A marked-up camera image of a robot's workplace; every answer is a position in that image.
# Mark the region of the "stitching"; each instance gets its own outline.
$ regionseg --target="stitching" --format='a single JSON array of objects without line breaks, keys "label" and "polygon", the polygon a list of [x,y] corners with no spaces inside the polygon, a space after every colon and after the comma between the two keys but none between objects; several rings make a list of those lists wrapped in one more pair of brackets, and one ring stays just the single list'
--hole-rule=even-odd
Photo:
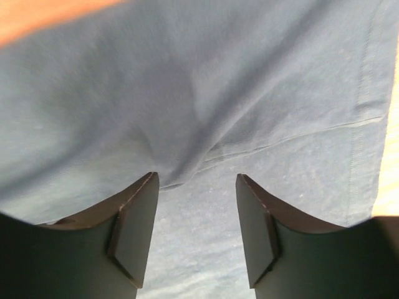
[{"label": "stitching", "polygon": [[[384,19],[384,18],[385,18],[385,15],[386,15],[386,13],[387,13],[387,10],[388,10],[388,7],[385,6],[385,8],[384,8],[384,10],[383,10],[383,12],[382,12],[382,15],[381,15],[381,18],[380,18],[380,19]],[[379,22],[379,23],[378,23],[378,33],[379,33],[379,35],[378,35],[378,39],[377,39],[377,41],[376,41],[376,43],[375,43],[376,46],[375,46],[375,48],[374,48],[374,52],[373,52],[373,55],[372,55],[372,57],[373,57],[373,58],[372,58],[372,68],[370,69],[370,74],[372,73],[372,70],[375,69],[376,57],[377,57],[377,52],[378,52],[378,50],[379,50],[379,48],[380,48],[380,41],[381,41],[381,38],[382,38],[382,32],[383,32],[383,25],[382,25],[381,22]],[[371,76],[369,76],[369,82],[368,82],[368,84],[367,84],[367,96],[370,95],[370,86],[371,86],[371,84],[372,84],[372,78],[371,78]],[[369,186],[372,185],[372,177],[370,177],[370,181],[369,181],[368,183],[369,183]],[[372,197],[372,194],[373,194],[372,188],[369,187],[369,188],[367,189],[367,191],[366,191],[367,198],[371,198],[371,197]]]},{"label": "stitching", "polygon": [[378,116],[378,117],[369,118],[369,119],[362,120],[362,121],[344,123],[342,125],[337,125],[337,126],[332,126],[330,128],[326,128],[324,130],[317,130],[317,131],[313,131],[313,132],[310,132],[310,133],[299,134],[299,135],[295,135],[293,137],[288,137],[288,138],[285,138],[283,140],[279,140],[279,141],[277,141],[277,142],[275,142],[275,143],[273,143],[271,145],[262,145],[262,146],[258,146],[257,148],[249,149],[249,150],[246,150],[246,151],[238,151],[238,152],[234,152],[234,153],[230,153],[230,154],[226,154],[226,155],[220,155],[220,156],[217,156],[217,157],[214,157],[214,158],[211,158],[211,159],[207,159],[207,160],[203,161],[203,163],[211,163],[212,161],[215,161],[215,160],[216,160],[216,162],[214,164],[212,164],[212,165],[209,165],[209,166],[200,167],[185,182],[163,186],[163,187],[160,188],[160,191],[169,191],[169,190],[172,190],[172,189],[174,189],[174,188],[176,188],[178,186],[181,186],[184,183],[189,182],[192,179],[192,177],[195,176],[196,174],[198,174],[198,173],[200,173],[202,171],[205,171],[207,169],[210,169],[212,167],[215,167],[215,166],[217,166],[217,165],[219,165],[219,164],[221,164],[221,163],[223,163],[226,160],[231,159],[231,158],[237,158],[237,157],[240,157],[240,156],[248,156],[248,155],[253,154],[253,153],[257,153],[257,152],[260,152],[260,151],[263,151],[263,150],[266,150],[266,149],[269,149],[269,148],[273,148],[273,147],[275,147],[277,145],[280,145],[282,143],[294,140],[296,138],[306,137],[306,136],[310,136],[310,135],[313,135],[313,134],[319,134],[319,133],[323,133],[323,132],[326,132],[326,131],[339,130],[339,129],[351,128],[351,127],[361,128],[362,126],[368,125],[369,123],[375,123],[375,122],[381,121],[384,118],[385,118],[385,115],[384,116]]},{"label": "stitching", "polygon": [[[362,95],[362,92],[365,89],[366,86],[366,96],[369,97],[370,96],[370,88],[369,88],[369,82],[367,81],[367,76],[365,74],[365,66],[366,66],[366,58],[367,58],[367,54],[369,51],[369,47],[370,47],[370,41],[371,41],[371,36],[373,33],[373,25],[375,23],[375,17],[377,15],[378,9],[380,8],[382,4],[382,0],[380,0],[380,2],[378,3],[378,5],[376,6],[372,18],[369,22],[368,25],[368,32],[367,32],[367,39],[365,42],[365,47],[364,47],[364,52],[362,55],[362,63],[360,65],[360,69],[359,69],[359,84],[358,84],[358,89],[357,89],[357,95],[356,95],[356,106],[355,106],[355,117],[356,119],[358,119],[360,117],[360,111],[359,111],[359,106],[360,106],[360,96]],[[372,61],[374,62],[375,60],[375,56],[377,55],[377,51],[374,53],[374,56],[372,57]],[[372,67],[370,69],[370,71],[368,72],[368,78],[370,78],[370,74],[373,71],[374,68],[374,63],[372,62]],[[351,153],[350,153],[350,172],[349,172],[349,184],[348,184],[348,204],[347,204],[347,210],[346,210],[346,215],[345,215],[345,225],[348,226],[349,225],[349,211],[350,211],[350,207],[353,204],[353,200],[358,198],[358,186],[355,185],[355,178],[358,177],[358,165],[355,164],[355,155],[357,156],[357,161],[359,161],[362,158],[362,148],[363,148],[363,132],[360,130],[360,133],[358,134],[358,136],[356,136],[356,133],[358,133],[356,130],[352,129],[352,142],[351,142]]]}]

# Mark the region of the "orange surface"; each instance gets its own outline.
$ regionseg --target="orange surface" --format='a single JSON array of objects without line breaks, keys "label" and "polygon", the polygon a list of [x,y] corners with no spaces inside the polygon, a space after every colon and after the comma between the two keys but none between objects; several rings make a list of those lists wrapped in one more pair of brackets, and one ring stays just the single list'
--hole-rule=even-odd
[{"label": "orange surface", "polygon": [[0,45],[120,0],[0,0]]}]

